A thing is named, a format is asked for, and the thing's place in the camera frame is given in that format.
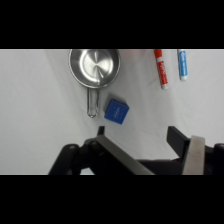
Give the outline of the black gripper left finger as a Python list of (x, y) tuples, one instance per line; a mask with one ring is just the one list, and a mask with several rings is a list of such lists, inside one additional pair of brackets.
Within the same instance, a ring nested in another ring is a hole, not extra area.
[(97, 165), (101, 171), (112, 175), (153, 175), (153, 172), (110, 141), (104, 132), (105, 127), (100, 126), (95, 138), (95, 147), (99, 150)]

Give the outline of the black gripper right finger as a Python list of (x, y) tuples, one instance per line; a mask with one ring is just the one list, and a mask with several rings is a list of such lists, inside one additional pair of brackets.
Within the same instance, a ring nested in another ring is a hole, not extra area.
[(203, 175), (205, 161), (205, 139), (192, 135), (187, 138), (176, 127), (169, 126), (167, 143), (178, 155), (183, 175)]

